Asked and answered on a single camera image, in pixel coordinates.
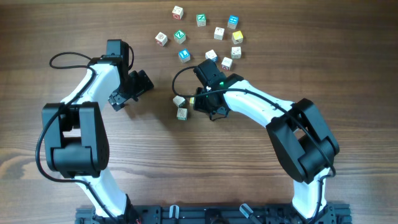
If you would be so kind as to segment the blue P block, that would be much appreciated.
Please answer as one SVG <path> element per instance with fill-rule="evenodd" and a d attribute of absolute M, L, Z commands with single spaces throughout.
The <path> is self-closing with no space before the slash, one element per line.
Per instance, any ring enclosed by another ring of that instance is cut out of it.
<path fill-rule="evenodd" d="M 209 50 L 205 53 L 205 58 L 217 62 L 218 56 L 214 50 Z"/>

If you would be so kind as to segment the green V block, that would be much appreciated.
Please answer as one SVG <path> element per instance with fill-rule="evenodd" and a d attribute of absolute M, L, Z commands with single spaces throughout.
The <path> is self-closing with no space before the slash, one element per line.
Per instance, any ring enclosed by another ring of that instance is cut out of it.
<path fill-rule="evenodd" d="M 186 99 L 181 96 L 175 96 L 172 101 L 178 108 L 183 107 L 186 103 Z"/>

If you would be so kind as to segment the green-edged wooden block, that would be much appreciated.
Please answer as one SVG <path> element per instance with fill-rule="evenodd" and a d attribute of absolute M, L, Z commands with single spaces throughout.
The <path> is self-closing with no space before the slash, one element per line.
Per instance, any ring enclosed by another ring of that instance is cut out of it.
<path fill-rule="evenodd" d="M 188 116 L 188 110 L 186 108 L 179 108 L 177 110 L 177 119 L 186 120 Z"/>

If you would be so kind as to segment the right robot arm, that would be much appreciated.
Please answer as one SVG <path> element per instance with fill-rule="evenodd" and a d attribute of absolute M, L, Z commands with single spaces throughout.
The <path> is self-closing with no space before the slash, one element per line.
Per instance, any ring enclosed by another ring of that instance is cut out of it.
<path fill-rule="evenodd" d="M 193 69 L 202 86 L 197 88 L 194 110 L 212 121 L 241 113 L 265 127 L 282 168 L 294 181 L 293 207 L 310 223 L 326 208 L 325 181 L 333 177 L 340 147 L 315 104 L 270 96 L 243 77 L 226 76 L 207 59 Z"/>

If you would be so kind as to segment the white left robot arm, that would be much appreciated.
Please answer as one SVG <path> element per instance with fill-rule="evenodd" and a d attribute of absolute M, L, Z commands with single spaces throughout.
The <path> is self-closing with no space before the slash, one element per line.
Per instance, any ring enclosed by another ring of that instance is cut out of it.
<path fill-rule="evenodd" d="M 35 160 L 39 172 L 58 183 L 76 183 L 94 205 L 81 211 L 82 219 L 99 223 L 138 223 L 127 194 L 110 170 L 109 142 L 101 111 L 109 103 L 115 111 L 126 101 L 138 100 L 154 85 L 145 71 L 132 69 L 134 52 L 121 39 L 110 39 L 106 53 L 90 58 L 86 75 L 59 103 L 42 109 L 43 130 Z"/>

